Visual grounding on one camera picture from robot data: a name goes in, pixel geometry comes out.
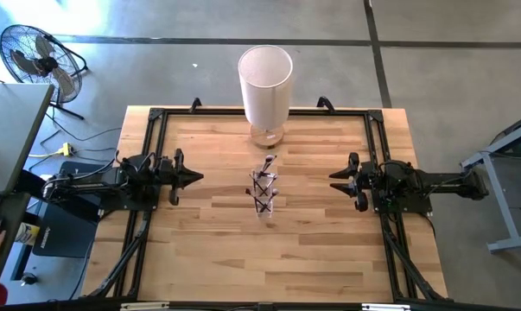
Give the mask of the clear acrylic organizer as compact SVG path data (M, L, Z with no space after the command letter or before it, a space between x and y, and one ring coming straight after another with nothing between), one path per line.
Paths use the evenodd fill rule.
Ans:
M251 189L251 191L254 192L253 180L252 180L252 189ZM258 216L259 218L271 218L271 217L272 217L272 213L262 213L262 214L258 214L258 213L256 212L256 214L257 214L257 216Z

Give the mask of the dark fluffy head makeup brush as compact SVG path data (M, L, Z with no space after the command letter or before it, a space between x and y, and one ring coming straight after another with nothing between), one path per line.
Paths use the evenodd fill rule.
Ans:
M259 212L259 208L260 208L260 203L261 202L258 200L258 198L253 194L253 192L249 188L245 189L245 193L253 198L256 212L260 213Z

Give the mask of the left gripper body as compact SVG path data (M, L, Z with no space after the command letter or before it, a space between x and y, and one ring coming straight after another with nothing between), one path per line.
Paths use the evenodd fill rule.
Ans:
M156 171L160 184L171 186L168 194L169 203L173 206L178 206L178 191L184 188L182 174L183 152L181 149L176 149L172 158L169 158L168 156L162 156Z

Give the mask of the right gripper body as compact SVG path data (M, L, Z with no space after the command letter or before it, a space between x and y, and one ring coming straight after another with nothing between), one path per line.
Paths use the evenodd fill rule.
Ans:
M355 208L359 212L365 212L369 203L364 190L372 187L372 162L360 162L359 154L352 152L349 154L348 164L350 176L353 178L353 194L356 197Z

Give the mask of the yellow white carton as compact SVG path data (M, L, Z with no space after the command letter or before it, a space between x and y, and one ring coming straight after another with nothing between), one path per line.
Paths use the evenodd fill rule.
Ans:
M28 223L21 223L15 236L17 243L34 245L38 237L40 227Z

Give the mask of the table lamp white shade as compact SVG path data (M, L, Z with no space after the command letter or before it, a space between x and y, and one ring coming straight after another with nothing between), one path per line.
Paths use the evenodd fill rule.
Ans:
M289 116L294 63L282 48L260 45L238 61L238 77L251 141L273 149L282 140Z

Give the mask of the black equipment case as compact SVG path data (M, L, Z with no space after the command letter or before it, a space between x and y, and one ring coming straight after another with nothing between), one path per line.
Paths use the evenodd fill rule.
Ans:
M65 210L74 209L77 203L63 202L61 206L41 202L40 230L32 252L40 257L83 258L94 240L98 226L98 209L95 217L80 219Z

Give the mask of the black aluminium frame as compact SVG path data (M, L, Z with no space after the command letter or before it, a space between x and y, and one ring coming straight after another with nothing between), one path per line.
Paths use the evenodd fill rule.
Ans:
M287 105L131 106L122 156L181 149L200 181L172 206L162 190L143 249L122 278L140 301L390 302L416 292L384 242L330 174L350 153L416 163L402 109Z

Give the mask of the silver metal bracket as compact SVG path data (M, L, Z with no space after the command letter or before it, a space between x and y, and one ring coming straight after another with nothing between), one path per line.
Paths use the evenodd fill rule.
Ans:
M119 311L155 311L169 309L168 301L146 301L123 303Z
M404 304L362 303L361 311L411 311L411 308Z

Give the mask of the grey desk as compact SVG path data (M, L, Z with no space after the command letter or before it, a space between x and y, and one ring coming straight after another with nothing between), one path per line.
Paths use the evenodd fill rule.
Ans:
M26 213L31 192L18 189L23 166L52 99L49 84L0 83L0 276Z

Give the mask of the grey metal frame table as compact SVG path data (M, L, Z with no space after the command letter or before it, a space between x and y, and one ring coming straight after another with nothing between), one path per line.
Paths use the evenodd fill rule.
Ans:
M521 119L461 162L465 170L479 165L485 168L508 231L508 238L489 243L488 250L495 253L521 248L521 233L511 214L521 212Z

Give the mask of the black floor fan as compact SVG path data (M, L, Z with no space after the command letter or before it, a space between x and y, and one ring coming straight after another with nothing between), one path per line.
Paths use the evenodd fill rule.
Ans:
M48 32L13 24L0 34L0 57L18 83L49 84L54 87L49 105L71 117L84 117L64 107L82 88L86 60Z

